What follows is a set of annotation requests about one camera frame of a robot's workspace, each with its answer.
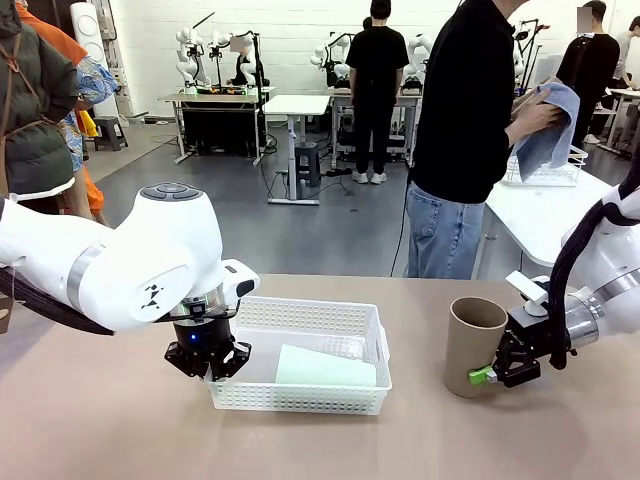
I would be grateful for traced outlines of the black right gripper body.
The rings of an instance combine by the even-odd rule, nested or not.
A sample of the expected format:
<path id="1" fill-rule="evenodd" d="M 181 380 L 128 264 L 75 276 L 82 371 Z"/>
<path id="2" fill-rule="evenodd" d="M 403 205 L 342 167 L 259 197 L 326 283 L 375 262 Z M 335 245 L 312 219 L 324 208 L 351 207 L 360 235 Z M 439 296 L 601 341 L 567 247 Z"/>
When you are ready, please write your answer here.
<path id="1" fill-rule="evenodd" d="M 507 333 L 513 346 L 507 358 L 510 361 L 529 363 L 544 356 L 550 363 L 566 363 L 570 350 L 570 337 L 566 315 L 558 309 L 545 311 L 542 317 L 534 317 L 523 306 L 508 311 Z"/>

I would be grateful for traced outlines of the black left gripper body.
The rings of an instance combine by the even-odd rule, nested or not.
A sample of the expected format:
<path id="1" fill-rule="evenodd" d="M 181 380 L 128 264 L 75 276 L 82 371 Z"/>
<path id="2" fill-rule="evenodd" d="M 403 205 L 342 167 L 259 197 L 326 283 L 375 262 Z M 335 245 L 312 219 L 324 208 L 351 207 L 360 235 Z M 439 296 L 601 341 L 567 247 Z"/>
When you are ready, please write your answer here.
<path id="1" fill-rule="evenodd" d="M 207 356 L 210 361 L 211 353 L 225 342 L 234 342 L 228 319 L 208 319 L 203 323 L 194 321 L 179 321 L 173 323 L 176 341 L 185 350 L 197 352 Z"/>

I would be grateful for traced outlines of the person's right hand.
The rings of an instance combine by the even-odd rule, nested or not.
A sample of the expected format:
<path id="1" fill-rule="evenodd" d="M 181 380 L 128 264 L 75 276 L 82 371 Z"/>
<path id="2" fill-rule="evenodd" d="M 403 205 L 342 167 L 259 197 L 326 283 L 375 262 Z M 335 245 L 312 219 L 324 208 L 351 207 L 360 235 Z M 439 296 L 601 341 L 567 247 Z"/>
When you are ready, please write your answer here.
<path id="1" fill-rule="evenodd" d="M 525 132 L 532 134 L 562 123 L 565 119 L 565 112 L 559 107 L 545 102 L 532 103 L 524 107 L 518 119 L 522 121 Z"/>

